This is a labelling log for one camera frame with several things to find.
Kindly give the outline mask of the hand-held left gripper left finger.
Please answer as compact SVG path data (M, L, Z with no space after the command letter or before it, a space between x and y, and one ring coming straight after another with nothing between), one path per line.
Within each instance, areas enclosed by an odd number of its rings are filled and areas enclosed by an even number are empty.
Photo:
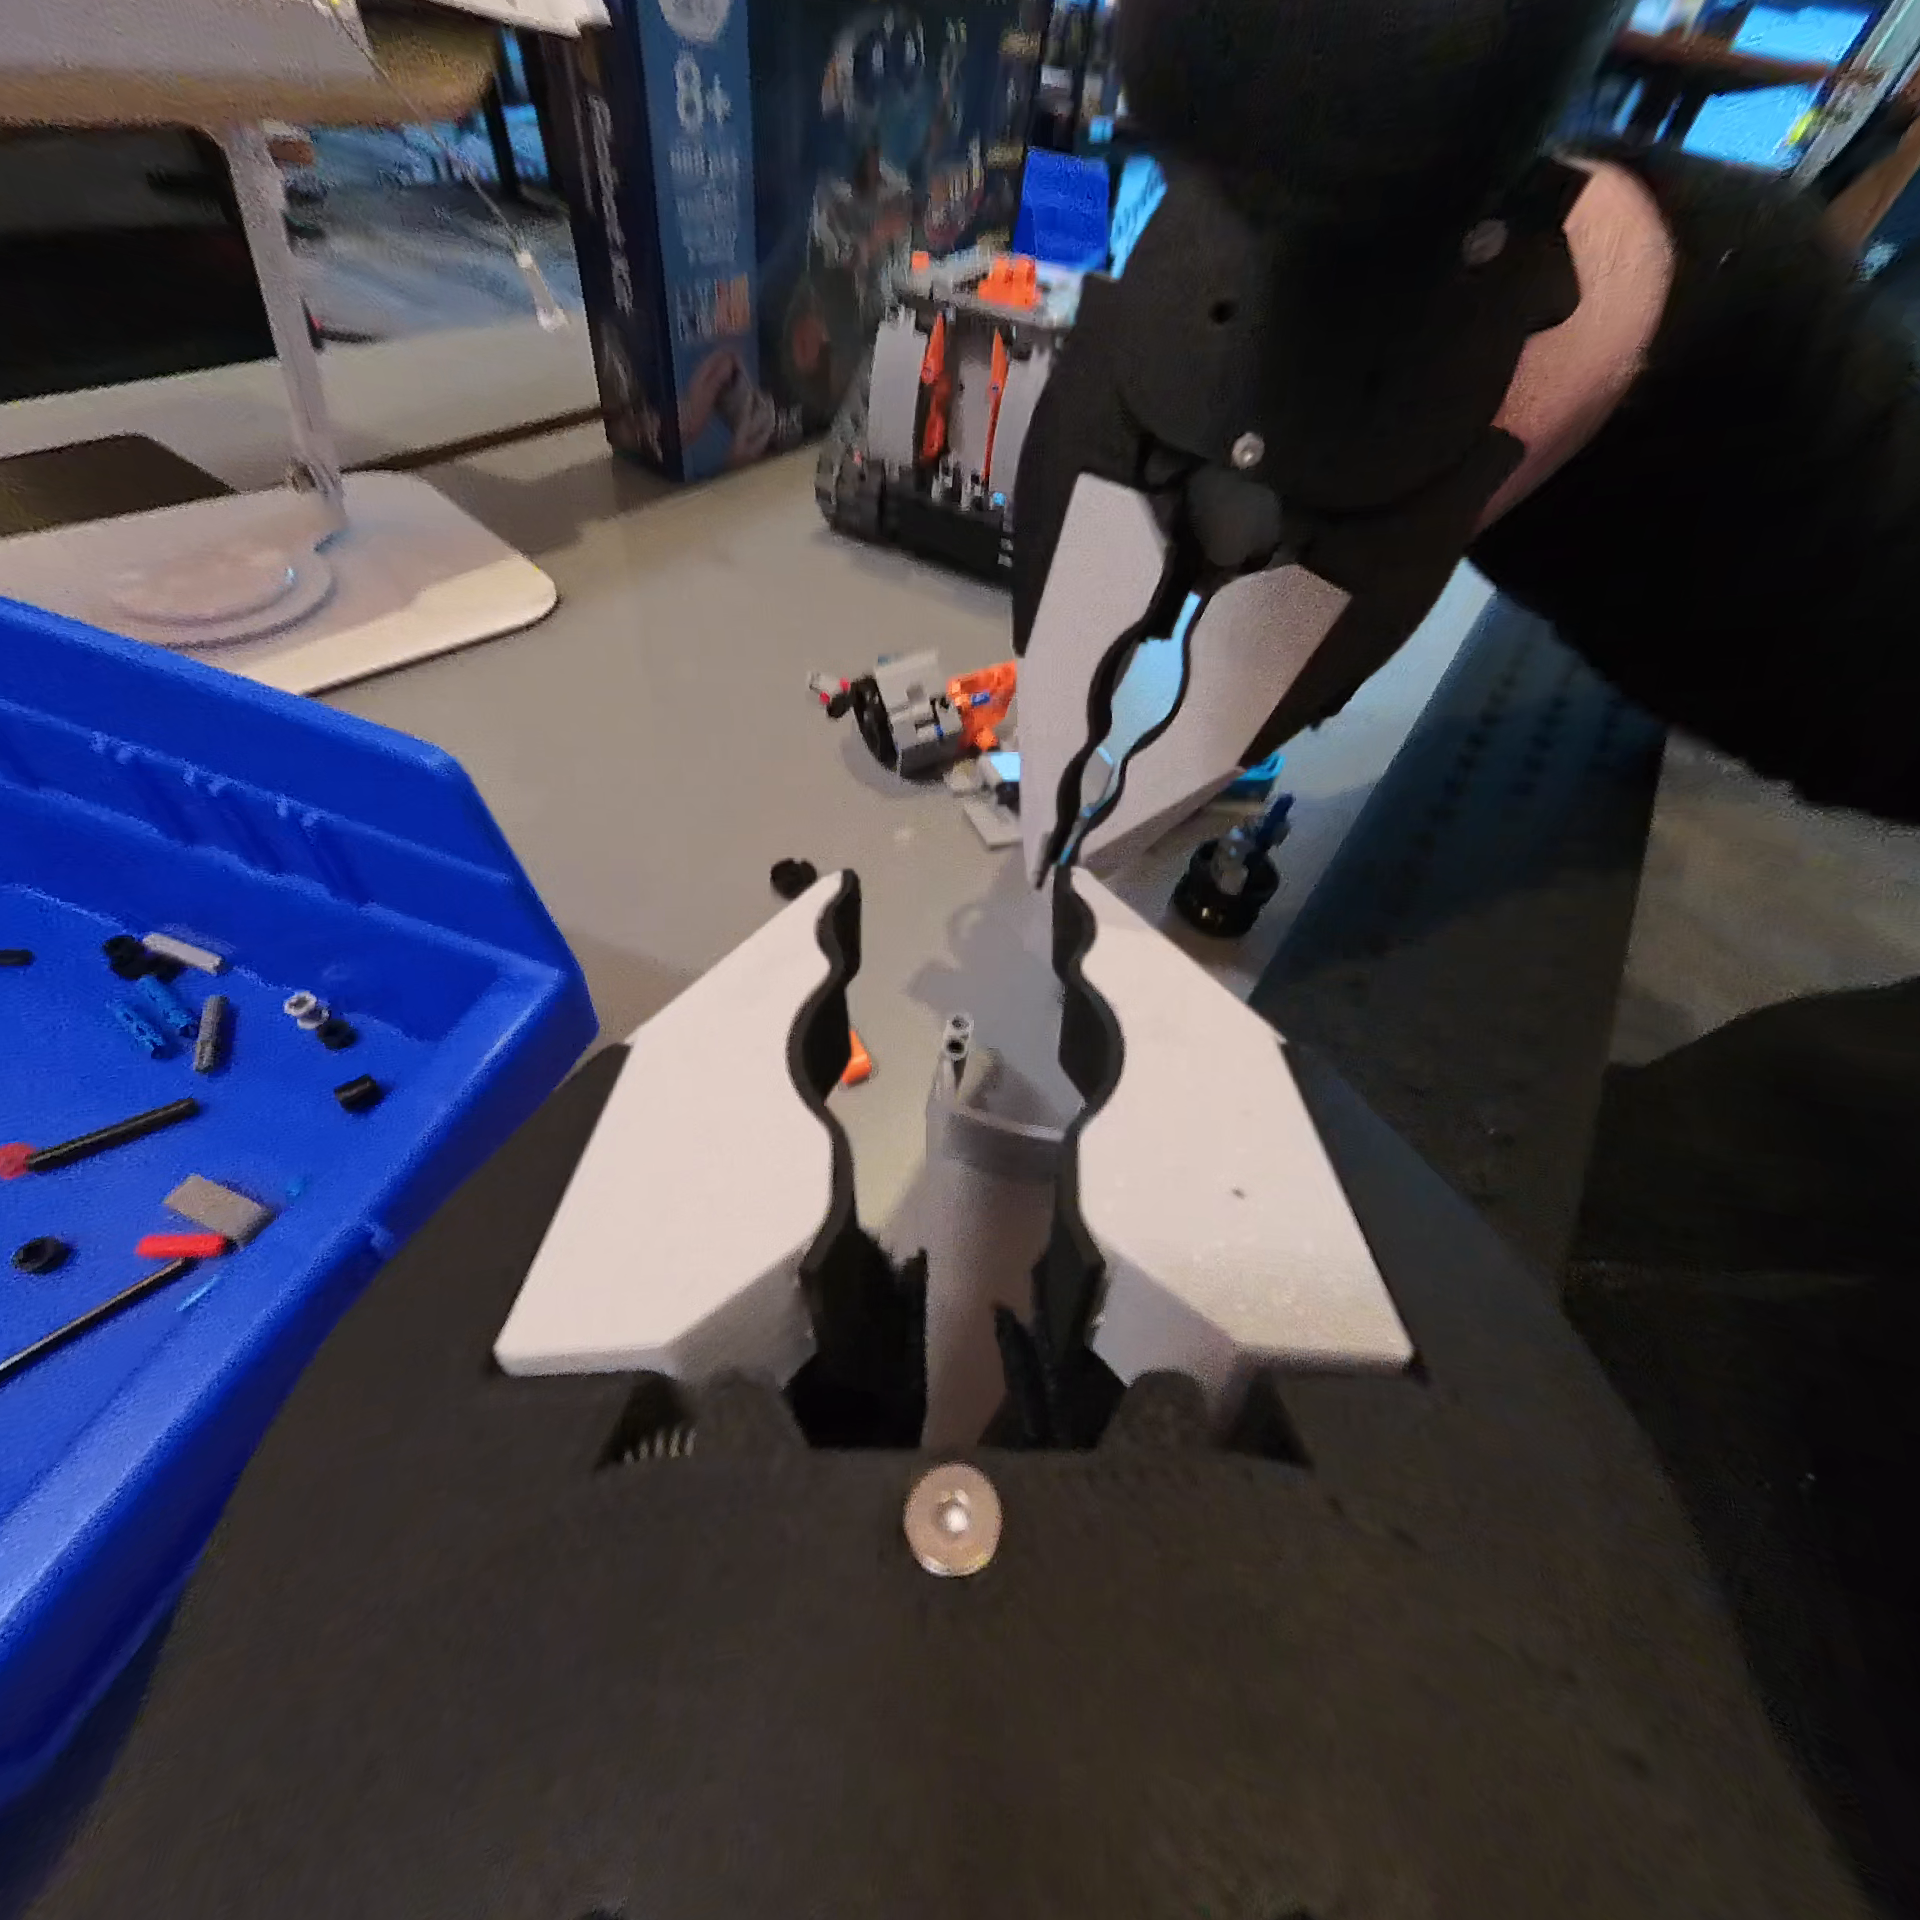
M805 1272L854 1226L828 1110L850 1053L859 883L828 870L633 1028L493 1344L503 1377L788 1380Z

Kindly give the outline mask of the white zip tie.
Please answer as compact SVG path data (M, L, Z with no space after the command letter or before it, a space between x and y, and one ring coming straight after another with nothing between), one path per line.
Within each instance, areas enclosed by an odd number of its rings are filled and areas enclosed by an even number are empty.
M546 275L538 248L538 222L543 217L543 206L527 200L515 168L503 168L499 161L491 161L490 169L482 168L468 150L467 134L454 126L428 123L425 134L438 169L447 178L452 232L468 249L511 262L542 332L567 329L567 307Z

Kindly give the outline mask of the grey orange tracked toy robot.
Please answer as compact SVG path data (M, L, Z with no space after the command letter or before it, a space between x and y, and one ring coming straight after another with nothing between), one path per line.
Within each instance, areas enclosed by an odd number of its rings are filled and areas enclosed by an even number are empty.
M1007 586L1017 468L1082 288L1027 253L914 252L817 461L828 529Z

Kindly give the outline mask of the small dark block parts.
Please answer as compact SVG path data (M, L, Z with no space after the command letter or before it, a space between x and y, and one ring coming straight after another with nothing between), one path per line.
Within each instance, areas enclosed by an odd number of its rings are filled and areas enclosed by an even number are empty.
M113 971L105 918L15 888L2 907L4 1163L125 1130L135 1115L194 1110L62 1168L4 1176L4 1355L79 1320L154 1273L147 1240L202 1234L166 1204L193 1178L267 1210L251 1241L197 1265L150 1305L215 1281L286 1281L325 1241L327 1203L355 1198L369 1154L421 1048L325 992L355 1032L325 1048L284 1013L293 988L228 968L183 969L163 988Z

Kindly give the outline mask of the blue robot kit box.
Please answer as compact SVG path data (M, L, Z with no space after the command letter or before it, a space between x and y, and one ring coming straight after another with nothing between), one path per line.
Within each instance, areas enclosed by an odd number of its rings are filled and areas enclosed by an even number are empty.
M828 427L913 259L1013 238L1050 13L626 2L543 58L618 454L702 483Z

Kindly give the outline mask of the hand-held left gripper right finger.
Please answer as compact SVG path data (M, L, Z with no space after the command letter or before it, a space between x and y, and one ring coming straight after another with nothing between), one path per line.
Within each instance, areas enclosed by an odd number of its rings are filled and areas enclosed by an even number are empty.
M1404 1373L1418 1349L1279 1036L1094 876L1053 880L1063 1010L1087 1014L1071 1208L1118 1380Z

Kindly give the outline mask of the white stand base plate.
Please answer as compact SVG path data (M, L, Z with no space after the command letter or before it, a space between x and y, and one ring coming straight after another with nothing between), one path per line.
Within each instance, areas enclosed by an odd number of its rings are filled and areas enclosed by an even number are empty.
M524 634L556 582L412 474L89 518L2 541L4 597L103 634L317 696Z

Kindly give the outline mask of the blue plastic storage bin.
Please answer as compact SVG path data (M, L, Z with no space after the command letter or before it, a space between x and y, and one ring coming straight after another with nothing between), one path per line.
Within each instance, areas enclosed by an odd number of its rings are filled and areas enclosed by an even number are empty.
M1146 153L1115 157L1031 149L1013 252L1052 269L1122 277L1165 185L1161 168Z

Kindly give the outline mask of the black round core blue pin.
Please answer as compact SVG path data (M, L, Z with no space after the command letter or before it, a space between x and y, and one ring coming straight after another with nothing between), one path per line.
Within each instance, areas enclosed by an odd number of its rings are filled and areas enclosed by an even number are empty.
M1279 792L1260 814L1191 853L1172 889L1174 914L1193 930L1237 941L1279 889L1278 851L1290 834L1294 795Z

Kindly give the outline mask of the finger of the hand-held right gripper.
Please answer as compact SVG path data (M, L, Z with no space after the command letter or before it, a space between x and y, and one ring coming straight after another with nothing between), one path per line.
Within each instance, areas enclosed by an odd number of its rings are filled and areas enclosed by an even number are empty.
M1161 597L1169 534L1147 494L1082 475L1017 672L1025 876L1042 888L1083 806L1122 650Z
M1349 604L1300 565L1213 592L1187 627L1181 678L1163 716L1115 758L1097 805L1083 812L1071 864L1111 869L1222 793Z

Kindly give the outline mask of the grey curved panel block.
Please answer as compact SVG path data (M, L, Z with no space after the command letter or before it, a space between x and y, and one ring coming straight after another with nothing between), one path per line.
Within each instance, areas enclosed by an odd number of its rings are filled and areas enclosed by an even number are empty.
M1047 1185L1067 1115L967 1013L949 1014L927 1089L927 1153L991 1178Z

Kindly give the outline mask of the grey block module orange part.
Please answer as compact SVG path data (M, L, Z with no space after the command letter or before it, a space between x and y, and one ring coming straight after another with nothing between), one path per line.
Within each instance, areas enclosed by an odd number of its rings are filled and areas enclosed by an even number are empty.
M951 677L932 651L886 656L852 678L812 675L806 693L830 721L854 724L883 770L925 782L1006 748L1017 660Z

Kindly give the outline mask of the person's right hand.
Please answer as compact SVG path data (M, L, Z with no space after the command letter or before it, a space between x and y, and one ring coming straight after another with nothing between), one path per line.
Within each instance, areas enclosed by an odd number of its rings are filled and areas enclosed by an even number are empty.
M1585 173L1563 224L1577 301L1533 333L1495 426L1521 464L1481 509L1489 531L1563 472L1610 424L1643 372L1674 290L1674 236L1643 180L1613 161L1573 157Z

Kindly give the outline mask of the white instruction sheet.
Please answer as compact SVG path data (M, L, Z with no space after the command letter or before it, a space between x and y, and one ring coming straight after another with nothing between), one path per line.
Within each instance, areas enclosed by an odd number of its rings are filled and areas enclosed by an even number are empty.
M579 40L599 2L4 2L4 129L458 122L495 37Z

